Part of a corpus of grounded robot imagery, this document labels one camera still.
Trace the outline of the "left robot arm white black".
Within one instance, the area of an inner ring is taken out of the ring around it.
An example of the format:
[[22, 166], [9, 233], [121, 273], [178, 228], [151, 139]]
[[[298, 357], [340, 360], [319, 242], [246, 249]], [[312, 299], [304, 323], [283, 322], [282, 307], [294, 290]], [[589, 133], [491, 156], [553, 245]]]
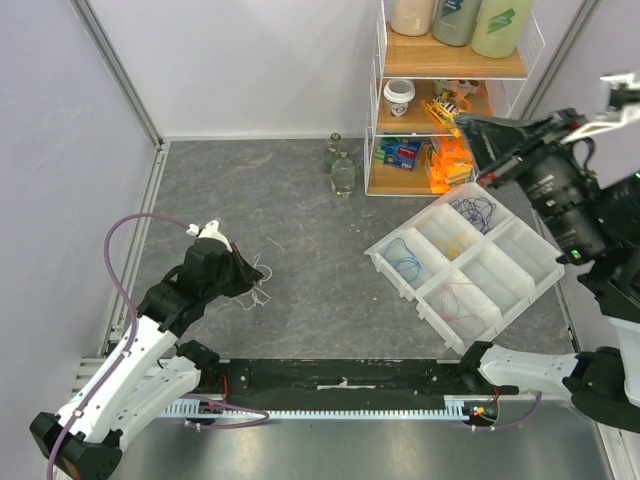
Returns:
[[[178, 398], [219, 382], [219, 355], [180, 337], [209, 303], [249, 292], [263, 273], [222, 236], [201, 237], [184, 260], [149, 288], [121, 341], [89, 382], [55, 413], [41, 412], [30, 432], [47, 460], [46, 476], [107, 479], [130, 441]], [[152, 379], [149, 368], [171, 346], [175, 355]]]

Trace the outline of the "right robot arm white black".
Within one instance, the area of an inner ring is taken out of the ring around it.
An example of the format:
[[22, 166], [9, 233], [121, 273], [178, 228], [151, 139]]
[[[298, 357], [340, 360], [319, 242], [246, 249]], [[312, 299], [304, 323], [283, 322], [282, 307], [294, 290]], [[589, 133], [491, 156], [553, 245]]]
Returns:
[[557, 247], [556, 261], [583, 287], [583, 313], [608, 327], [615, 342], [552, 357], [477, 341], [477, 359], [458, 368], [467, 392], [491, 384], [567, 398], [591, 420], [639, 430], [639, 173], [603, 187], [591, 160], [594, 128], [576, 110], [523, 121], [462, 113], [455, 119], [478, 184], [515, 183]]

